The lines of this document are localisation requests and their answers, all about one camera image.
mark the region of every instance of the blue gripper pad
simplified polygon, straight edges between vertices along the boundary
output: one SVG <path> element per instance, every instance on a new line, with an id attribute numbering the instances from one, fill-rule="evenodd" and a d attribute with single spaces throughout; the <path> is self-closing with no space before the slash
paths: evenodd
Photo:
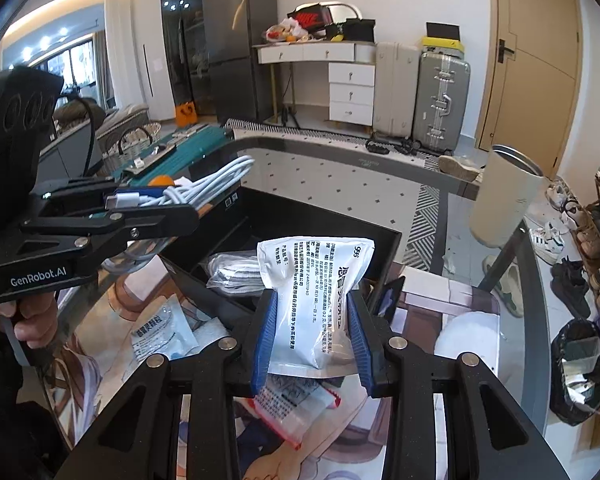
<path id="1" fill-rule="evenodd" d="M 278 293 L 274 290 L 269 301 L 269 307 L 262 321 L 262 330 L 256 343 L 253 359 L 253 375 L 251 376 L 251 387 L 253 395 L 264 386 L 269 370 L 271 351 L 273 350 L 273 339 L 276 336 L 276 318 L 278 316 Z"/>
<path id="2" fill-rule="evenodd" d="M 347 294 L 347 315 L 349 316 L 349 335 L 351 337 L 351 345 L 353 346 L 353 354 L 356 357 L 360 384 L 364 386 L 367 394 L 371 395 L 371 391 L 374 387 L 371 369 L 371 352 L 369 351 L 365 334 L 362 332 L 356 304 L 354 303 L 351 294 Z"/>

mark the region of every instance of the white usb cable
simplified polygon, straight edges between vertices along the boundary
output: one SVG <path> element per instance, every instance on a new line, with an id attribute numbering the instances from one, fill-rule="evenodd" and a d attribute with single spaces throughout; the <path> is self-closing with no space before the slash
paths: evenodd
<path id="1" fill-rule="evenodd" d="M 244 177 L 254 165 L 254 160 L 247 155 L 239 156 L 224 168 L 207 175 L 186 186 L 169 186 L 159 198 L 147 195 L 120 193 L 107 199 L 107 209 L 117 206 L 157 206 L 170 204 L 189 204 L 197 210 L 208 204 L 233 184 Z M 142 269 L 149 261 L 159 254 L 175 238 L 156 238 L 154 240 L 138 240 L 132 243 L 126 251 L 108 258 L 102 267 L 111 274 L 130 274 Z"/>

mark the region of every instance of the wooden door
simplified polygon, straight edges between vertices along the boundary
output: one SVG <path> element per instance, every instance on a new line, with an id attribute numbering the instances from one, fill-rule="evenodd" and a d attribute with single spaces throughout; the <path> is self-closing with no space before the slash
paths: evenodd
<path id="1" fill-rule="evenodd" d="M 577 0 L 497 0 L 493 86 L 480 147 L 506 144 L 554 176 L 580 76 Z"/>

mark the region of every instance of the black trash bag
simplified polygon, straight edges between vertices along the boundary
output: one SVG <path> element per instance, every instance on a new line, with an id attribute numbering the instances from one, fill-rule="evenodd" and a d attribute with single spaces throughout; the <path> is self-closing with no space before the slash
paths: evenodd
<path id="1" fill-rule="evenodd" d="M 549 398 L 549 408 L 561 421 L 570 426 L 577 426 L 583 423 L 593 415 L 594 410 L 600 408 L 600 356 L 596 361 L 593 371 L 589 374 L 584 374 L 587 380 L 591 380 L 595 384 L 593 394 L 587 400 L 587 406 L 592 408 L 590 411 L 582 409 L 571 400 L 567 392 L 564 369 L 562 368 L 565 345 L 571 341 L 590 337 L 600 339 L 600 329 L 598 326 L 586 319 L 572 319 L 562 327 L 551 343 L 551 396 Z"/>

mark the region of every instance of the gray aluminum suitcase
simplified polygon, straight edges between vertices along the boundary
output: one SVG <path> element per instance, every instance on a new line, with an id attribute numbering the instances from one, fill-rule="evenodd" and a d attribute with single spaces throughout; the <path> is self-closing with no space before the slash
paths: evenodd
<path id="1" fill-rule="evenodd" d="M 420 76 L 413 141 L 436 152 L 453 151 L 458 145 L 469 92 L 470 67 L 456 57 L 424 52 Z"/>
<path id="2" fill-rule="evenodd" d="M 420 50 L 403 43 L 378 43 L 376 48 L 375 131 L 410 137 L 418 87 Z"/>

